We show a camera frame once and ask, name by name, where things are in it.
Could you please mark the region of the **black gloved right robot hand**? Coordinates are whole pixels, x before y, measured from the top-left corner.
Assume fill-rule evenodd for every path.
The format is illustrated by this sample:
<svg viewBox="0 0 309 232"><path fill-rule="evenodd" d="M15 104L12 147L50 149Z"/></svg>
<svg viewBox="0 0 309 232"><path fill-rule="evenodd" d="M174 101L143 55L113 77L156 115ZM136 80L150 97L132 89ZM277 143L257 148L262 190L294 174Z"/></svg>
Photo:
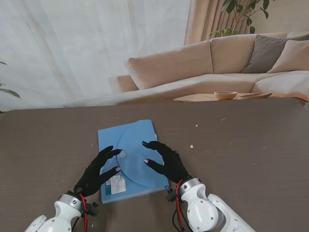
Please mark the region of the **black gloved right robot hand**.
<svg viewBox="0 0 309 232"><path fill-rule="evenodd" d="M145 159L144 163L159 174L164 175L170 181L178 184L181 180L185 181L191 178L187 169L182 163L180 155L158 141L142 142L142 145L148 149L157 151L163 159L164 164L158 164L151 159Z"/></svg>

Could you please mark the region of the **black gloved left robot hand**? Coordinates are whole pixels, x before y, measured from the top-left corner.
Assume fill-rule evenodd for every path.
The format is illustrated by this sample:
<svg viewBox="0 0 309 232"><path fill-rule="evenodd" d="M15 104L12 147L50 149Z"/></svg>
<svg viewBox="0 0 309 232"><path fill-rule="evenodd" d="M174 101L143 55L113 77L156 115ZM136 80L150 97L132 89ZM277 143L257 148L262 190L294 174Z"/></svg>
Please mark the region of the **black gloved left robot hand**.
<svg viewBox="0 0 309 232"><path fill-rule="evenodd" d="M82 194L84 197L91 196L100 189L102 184L118 174L121 171L119 166L113 167L102 174L100 174L100 170L107 160L119 155L121 151L121 149L113 149L113 146L101 150L85 169L84 174L75 185L74 194Z"/></svg>

